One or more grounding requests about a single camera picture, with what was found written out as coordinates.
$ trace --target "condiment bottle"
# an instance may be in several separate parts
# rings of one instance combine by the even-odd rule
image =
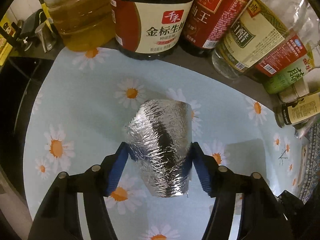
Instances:
[[[295,125],[320,113],[320,90],[316,93],[275,108],[279,127]]]
[[[180,46],[206,57],[250,0],[195,0],[183,29]]]
[[[297,33],[292,30],[281,44],[245,74],[253,80],[265,82],[306,54],[310,54],[309,56],[313,58],[312,50],[318,46],[320,41],[319,23],[318,16],[313,8],[309,6],[300,30]]]
[[[307,0],[253,0],[212,52],[214,68],[239,77],[301,29],[307,6]]]
[[[298,98],[304,97],[309,93],[310,91],[308,84],[303,78],[300,78],[293,85],[280,92],[278,97],[283,103],[290,103],[296,101]]]
[[[315,68],[320,68],[319,46],[281,70],[275,76],[268,78],[263,83],[263,86],[269,94],[279,93]]]
[[[114,38],[109,0],[44,0],[66,47],[89,51]]]
[[[118,49],[153,60],[171,54],[193,0],[110,0]]]

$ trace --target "aluminum foil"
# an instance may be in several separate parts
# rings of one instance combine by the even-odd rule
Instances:
[[[188,190],[191,111],[180,101],[150,100],[127,126],[128,144],[153,196],[179,196]]]

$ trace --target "soy sauce bottle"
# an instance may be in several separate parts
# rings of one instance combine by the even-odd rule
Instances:
[[[139,60],[171,54],[193,0],[110,0],[120,52]]]

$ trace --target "metal screw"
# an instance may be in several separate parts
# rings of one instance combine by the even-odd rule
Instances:
[[[101,169],[100,165],[94,165],[91,168],[92,171],[99,171],[100,169]]]
[[[226,166],[219,166],[218,170],[221,172],[227,172],[228,168]]]
[[[67,174],[63,171],[63,172],[60,172],[59,173],[59,175],[58,175],[58,177],[59,177],[59,179],[63,179],[63,178],[65,178],[67,176]]]
[[[254,173],[252,174],[252,177],[254,177],[255,179],[261,179],[260,173],[257,173],[257,172],[254,172]]]

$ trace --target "black countertop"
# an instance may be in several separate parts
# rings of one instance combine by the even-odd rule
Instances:
[[[111,40],[103,47],[116,49],[115,41]],[[44,53],[42,46],[39,45],[37,47],[32,46],[28,51],[23,53],[12,51],[10,56],[33,57],[54,60],[63,48],[64,45],[62,41],[59,40],[55,47],[47,53]],[[172,55],[167,56],[162,60],[168,63],[182,66],[189,70],[193,70],[209,78],[215,79],[223,84],[226,84],[229,87],[232,87],[238,90],[239,92],[251,97],[252,99],[257,100],[258,102],[265,105],[271,110],[273,110],[275,106],[278,106],[280,104],[278,97],[275,95],[269,95],[261,84],[251,80],[246,76],[242,76],[237,80],[229,80],[215,71],[215,69],[212,67],[210,59],[194,57],[183,51],[180,47],[178,47]]]

